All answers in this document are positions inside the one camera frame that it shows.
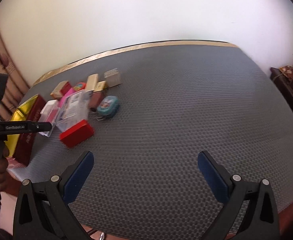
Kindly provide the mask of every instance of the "brown striped curtain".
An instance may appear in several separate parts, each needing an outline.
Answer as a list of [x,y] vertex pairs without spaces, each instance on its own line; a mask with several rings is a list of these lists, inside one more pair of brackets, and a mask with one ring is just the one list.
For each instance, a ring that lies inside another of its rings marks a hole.
[[0,35],[0,73],[9,75],[5,94],[0,105],[0,118],[8,121],[18,107],[22,97],[29,90],[18,69],[15,67],[10,55],[5,49],[5,45]]

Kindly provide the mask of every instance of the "wall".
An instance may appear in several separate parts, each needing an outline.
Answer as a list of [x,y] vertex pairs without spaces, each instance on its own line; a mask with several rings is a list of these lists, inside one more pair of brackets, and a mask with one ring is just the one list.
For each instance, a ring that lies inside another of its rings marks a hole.
[[231,42],[266,73],[293,63],[290,0],[3,0],[0,32],[30,84],[92,54],[161,40]]

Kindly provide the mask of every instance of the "blue gripper pad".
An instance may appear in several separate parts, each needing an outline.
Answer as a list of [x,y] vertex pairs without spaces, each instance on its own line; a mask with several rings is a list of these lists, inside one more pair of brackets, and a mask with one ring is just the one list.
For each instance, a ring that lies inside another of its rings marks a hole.
[[198,167],[216,200],[223,204],[227,203],[229,201],[228,186],[203,152],[199,153]]
[[62,199],[65,204],[75,201],[93,166],[93,153],[88,152],[64,185]]

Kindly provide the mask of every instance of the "transparent plastic box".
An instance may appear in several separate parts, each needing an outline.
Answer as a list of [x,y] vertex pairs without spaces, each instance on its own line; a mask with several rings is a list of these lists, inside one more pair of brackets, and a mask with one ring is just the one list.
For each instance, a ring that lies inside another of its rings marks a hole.
[[40,112],[41,117],[39,119],[39,122],[50,122],[52,125],[52,129],[46,132],[39,132],[39,134],[44,135],[46,137],[51,136],[51,133],[55,126],[56,118],[60,112],[60,108],[58,107],[58,105],[58,100],[50,100],[43,107],[42,111]]
[[60,114],[56,120],[56,127],[58,127],[61,132],[65,132],[78,122],[87,120],[88,102],[89,97],[85,94],[84,90],[80,90],[68,96],[61,107]]

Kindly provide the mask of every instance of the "pink object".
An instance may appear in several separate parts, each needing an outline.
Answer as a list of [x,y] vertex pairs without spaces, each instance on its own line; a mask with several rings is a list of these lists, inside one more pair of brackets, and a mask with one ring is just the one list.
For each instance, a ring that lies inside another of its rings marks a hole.
[[69,91],[67,91],[67,93],[61,98],[61,100],[59,102],[59,108],[61,108],[63,106],[65,99],[73,93],[75,93],[75,90],[73,88],[71,88]]

